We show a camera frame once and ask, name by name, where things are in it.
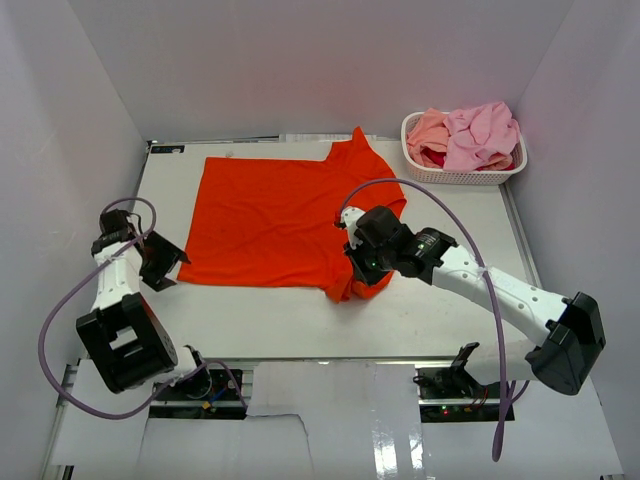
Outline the orange t shirt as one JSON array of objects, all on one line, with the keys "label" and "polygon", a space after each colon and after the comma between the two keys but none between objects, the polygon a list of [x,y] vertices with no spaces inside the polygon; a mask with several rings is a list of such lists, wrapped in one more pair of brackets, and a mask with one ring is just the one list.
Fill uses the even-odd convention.
[{"label": "orange t shirt", "polygon": [[369,287],[354,277],[335,225],[346,197],[369,210],[401,214],[407,200],[386,161],[360,128],[335,142],[323,161],[209,157],[204,164],[177,278],[207,286],[304,287],[333,302],[371,299],[391,274]]}]

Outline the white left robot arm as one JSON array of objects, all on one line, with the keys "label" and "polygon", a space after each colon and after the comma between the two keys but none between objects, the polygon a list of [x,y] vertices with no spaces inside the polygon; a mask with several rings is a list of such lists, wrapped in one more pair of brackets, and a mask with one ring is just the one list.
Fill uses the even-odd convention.
[{"label": "white left robot arm", "polygon": [[187,253],[152,231],[144,239],[131,214],[114,209],[99,218],[101,235],[91,254],[101,271],[97,294],[76,331],[107,388],[121,393],[148,380],[177,376],[177,387],[199,399],[211,387],[211,374],[200,366],[200,353],[189,345],[176,347],[141,293],[141,284],[161,292],[176,284],[167,274]]}]

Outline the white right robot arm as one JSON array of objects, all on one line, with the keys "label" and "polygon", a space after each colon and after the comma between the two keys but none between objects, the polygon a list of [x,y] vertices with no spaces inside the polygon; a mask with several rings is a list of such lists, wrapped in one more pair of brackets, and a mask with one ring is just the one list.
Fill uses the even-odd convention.
[{"label": "white right robot arm", "polygon": [[524,357],[533,376],[564,395],[579,393],[606,345],[599,305],[531,286],[499,269],[483,267],[456,240],[433,228],[417,233],[388,207],[344,209],[339,225],[355,278],[375,286],[390,272],[457,294],[502,320],[534,345]]}]

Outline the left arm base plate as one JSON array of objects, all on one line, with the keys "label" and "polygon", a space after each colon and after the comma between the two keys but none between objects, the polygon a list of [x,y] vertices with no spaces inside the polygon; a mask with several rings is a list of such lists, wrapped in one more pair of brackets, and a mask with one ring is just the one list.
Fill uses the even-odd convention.
[{"label": "left arm base plate", "polygon": [[150,419],[244,420],[243,371],[232,369],[236,385],[223,368],[210,369],[204,383],[176,385],[163,391],[149,408]]}]

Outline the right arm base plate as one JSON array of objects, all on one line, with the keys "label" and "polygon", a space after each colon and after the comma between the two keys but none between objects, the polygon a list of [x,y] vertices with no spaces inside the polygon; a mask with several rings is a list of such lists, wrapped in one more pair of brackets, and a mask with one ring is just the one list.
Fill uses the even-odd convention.
[{"label": "right arm base plate", "polygon": [[422,424],[488,423],[499,420],[500,384],[483,385],[462,368],[416,369]]}]

